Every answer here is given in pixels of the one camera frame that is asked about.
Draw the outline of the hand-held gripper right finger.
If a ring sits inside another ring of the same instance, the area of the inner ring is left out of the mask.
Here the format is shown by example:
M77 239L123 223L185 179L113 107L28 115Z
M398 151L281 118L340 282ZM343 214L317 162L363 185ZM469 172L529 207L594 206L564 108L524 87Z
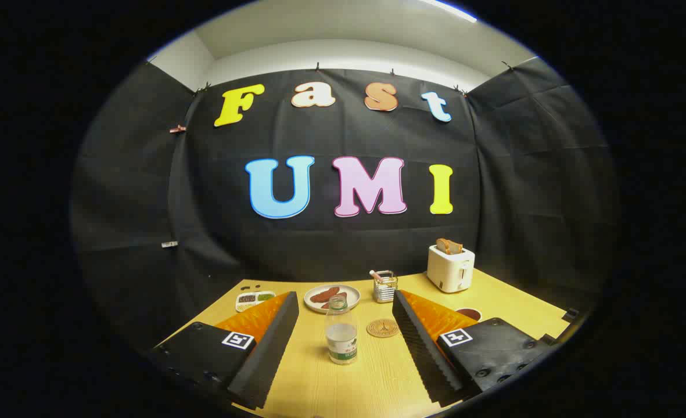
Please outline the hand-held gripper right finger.
M478 322L412 292L397 290L393 316L430 400L441 406L475 397L519 373L554 344L501 318Z

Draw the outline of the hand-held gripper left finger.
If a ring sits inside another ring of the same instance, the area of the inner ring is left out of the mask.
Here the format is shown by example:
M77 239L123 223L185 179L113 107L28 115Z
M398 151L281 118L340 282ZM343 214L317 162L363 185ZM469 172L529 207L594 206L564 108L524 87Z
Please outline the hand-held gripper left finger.
M263 408L298 315L297 294L285 292L216 325L194 321L148 358L205 397Z

